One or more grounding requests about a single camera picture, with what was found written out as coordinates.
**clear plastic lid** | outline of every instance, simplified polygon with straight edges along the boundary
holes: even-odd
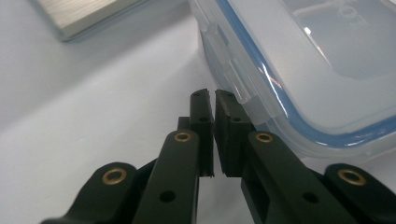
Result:
[[[298,133],[342,148],[396,131],[394,3],[217,2]]]

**white table surface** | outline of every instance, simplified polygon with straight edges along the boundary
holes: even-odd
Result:
[[[0,223],[62,216],[99,167],[157,158],[216,84],[184,0],[150,0],[64,43],[32,1],[0,2]],[[360,167],[396,191],[396,153]],[[252,223],[239,178],[201,178],[198,223]],[[332,161],[305,160],[323,171]]]

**container lid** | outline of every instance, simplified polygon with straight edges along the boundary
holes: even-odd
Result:
[[[217,3],[297,132],[343,148],[396,131],[395,3]]]

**brass insert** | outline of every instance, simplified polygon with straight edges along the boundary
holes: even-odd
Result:
[[[338,176],[340,176],[341,179],[343,179],[344,181],[346,181],[348,184],[351,185],[364,186],[367,184],[366,178],[364,178],[364,176],[353,170],[348,170],[348,169],[339,170]]]
[[[258,133],[256,139],[260,142],[270,143],[274,141],[274,137],[268,133]]]
[[[116,185],[122,182],[126,177],[126,171],[122,168],[113,168],[102,177],[102,181],[107,185]]]
[[[178,142],[188,142],[191,140],[191,134],[189,133],[177,133],[175,135],[175,140]]]

